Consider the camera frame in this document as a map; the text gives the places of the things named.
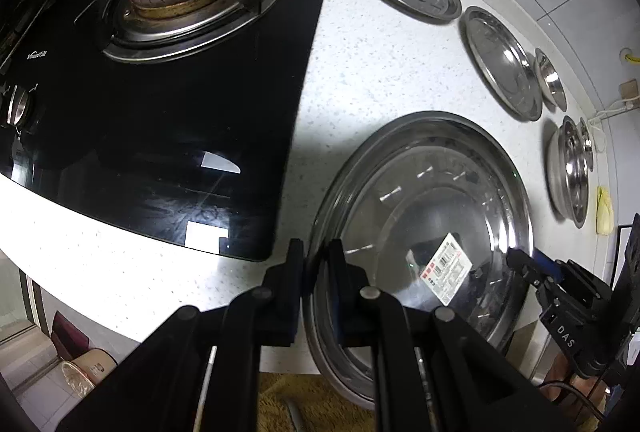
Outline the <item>plain steel plate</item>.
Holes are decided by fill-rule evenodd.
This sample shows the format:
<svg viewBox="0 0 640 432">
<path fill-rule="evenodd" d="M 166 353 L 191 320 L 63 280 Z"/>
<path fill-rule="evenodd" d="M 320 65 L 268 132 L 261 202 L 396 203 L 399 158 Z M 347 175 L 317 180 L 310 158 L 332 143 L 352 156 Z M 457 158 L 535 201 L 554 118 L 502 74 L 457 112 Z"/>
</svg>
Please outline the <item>plain steel plate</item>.
<svg viewBox="0 0 640 432">
<path fill-rule="evenodd" d="M 539 120 L 541 90 L 528 55 L 511 30 L 478 6 L 464 11 L 461 25 L 477 68 L 506 110 L 524 122 Z"/>
</svg>

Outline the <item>black glass gas stove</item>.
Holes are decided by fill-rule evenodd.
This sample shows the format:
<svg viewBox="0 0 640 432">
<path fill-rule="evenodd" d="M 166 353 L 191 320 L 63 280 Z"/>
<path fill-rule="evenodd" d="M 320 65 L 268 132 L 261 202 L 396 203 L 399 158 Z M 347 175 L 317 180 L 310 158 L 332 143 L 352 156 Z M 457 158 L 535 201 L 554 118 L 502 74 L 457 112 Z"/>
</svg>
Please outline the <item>black glass gas stove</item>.
<svg viewBox="0 0 640 432">
<path fill-rule="evenodd" d="M 323 0 L 1 0 L 1 174 L 130 232 L 270 256 Z"/>
</svg>

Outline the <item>yellow sponge cloth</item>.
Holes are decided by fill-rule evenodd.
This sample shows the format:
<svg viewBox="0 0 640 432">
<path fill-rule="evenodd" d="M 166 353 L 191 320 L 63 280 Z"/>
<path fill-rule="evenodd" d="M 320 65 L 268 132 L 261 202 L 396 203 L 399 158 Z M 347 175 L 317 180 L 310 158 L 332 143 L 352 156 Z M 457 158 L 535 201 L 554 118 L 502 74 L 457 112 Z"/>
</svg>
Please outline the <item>yellow sponge cloth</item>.
<svg viewBox="0 0 640 432">
<path fill-rule="evenodd" d="M 614 209 L 610 192 L 606 187 L 597 187 L 596 232 L 608 236 L 614 230 Z"/>
</svg>

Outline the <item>round trash bin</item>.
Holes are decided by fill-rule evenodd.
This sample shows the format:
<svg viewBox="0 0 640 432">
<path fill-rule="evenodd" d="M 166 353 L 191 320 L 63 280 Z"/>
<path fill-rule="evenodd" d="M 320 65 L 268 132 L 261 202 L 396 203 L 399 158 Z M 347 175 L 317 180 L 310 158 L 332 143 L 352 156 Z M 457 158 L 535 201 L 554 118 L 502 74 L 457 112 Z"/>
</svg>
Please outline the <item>round trash bin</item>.
<svg viewBox="0 0 640 432">
<path fill-rule="evenodd" d="M 87 396 L 117 367 L 117 362 L 102 348 L 90 348 L 74 360 L 63 360 L 62 375 L 78 398 Z"/>
</svg>

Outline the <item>large steel plate with label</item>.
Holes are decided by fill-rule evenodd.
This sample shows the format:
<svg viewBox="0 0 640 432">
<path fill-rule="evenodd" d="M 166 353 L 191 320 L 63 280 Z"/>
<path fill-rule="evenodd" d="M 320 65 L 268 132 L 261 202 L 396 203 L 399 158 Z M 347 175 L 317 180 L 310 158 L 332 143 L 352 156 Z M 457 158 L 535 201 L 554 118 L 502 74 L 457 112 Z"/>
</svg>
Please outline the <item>large steel plate with label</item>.
<svg viewBox="0 0 640 432">
<path fill-rule="evenodd" d="M 457 114 L 407 114 L 346 161 L 312 226 L 311 252 L 341 241 L 346 261 L 402 305 L 452 308 L 503 348 L 527 288 L 506 264 L 532 251 L 523 181 L 502 147 Z"/>
</svg>

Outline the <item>beige wall socket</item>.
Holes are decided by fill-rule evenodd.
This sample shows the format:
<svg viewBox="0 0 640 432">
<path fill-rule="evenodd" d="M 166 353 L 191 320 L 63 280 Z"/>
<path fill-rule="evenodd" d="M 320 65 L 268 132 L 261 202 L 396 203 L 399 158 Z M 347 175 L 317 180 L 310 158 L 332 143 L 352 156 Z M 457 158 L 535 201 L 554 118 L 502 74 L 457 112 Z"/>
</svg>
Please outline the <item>beige wall socket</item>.
<svg viewBox="0 0 640 432">
<path fill-rule="evenodd" d="M 639 103 L 640 92 L 639 85 L 636 79 L 626 81 L 620 85 L 620 99 L 629 105 L 635 105 Z"/>
</svg>

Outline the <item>large steel bowl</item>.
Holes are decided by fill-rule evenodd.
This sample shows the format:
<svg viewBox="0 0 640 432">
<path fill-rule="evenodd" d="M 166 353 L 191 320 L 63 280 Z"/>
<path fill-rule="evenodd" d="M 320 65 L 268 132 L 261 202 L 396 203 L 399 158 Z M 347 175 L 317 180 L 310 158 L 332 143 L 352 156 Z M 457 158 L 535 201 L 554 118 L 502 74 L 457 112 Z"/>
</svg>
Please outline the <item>large steel bowl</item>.
<svg viewBox="0 0 640 432">
<path fill-rule="evenodd" d="M 574 120 L 565 116 L 547 145 L 546 178 L 556 212 L 577 228 L 585 225 L 588 214 L 588 174 L 582 137 Z"/>
</svg>

